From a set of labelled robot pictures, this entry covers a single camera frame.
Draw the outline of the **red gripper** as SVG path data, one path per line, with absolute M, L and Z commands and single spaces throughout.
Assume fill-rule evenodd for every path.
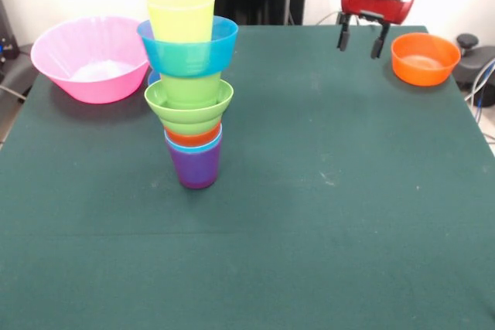
M 415 0 L 341 0 L 341 9 L 336 24 L 341 27 L 337 48 L 345 51 L 350 38 L 350 17 L 376 19 L 381 23 L 381 31 L 375 39 L 370 57 L 378 59 L 381 56 L 390 24 L 400 25 L 408 17 Z

